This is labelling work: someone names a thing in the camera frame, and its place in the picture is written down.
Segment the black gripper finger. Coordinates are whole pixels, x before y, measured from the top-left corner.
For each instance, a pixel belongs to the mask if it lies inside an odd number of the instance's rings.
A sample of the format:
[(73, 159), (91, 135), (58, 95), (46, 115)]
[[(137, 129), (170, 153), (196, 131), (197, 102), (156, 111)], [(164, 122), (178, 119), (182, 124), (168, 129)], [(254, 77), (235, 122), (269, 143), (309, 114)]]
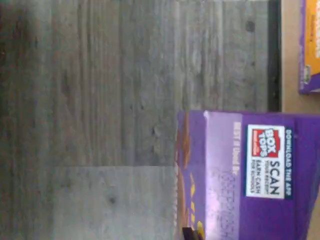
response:
[(183, 227), (182, 234), (184, 240), (200, 240), (199, 232), (191, 227)]

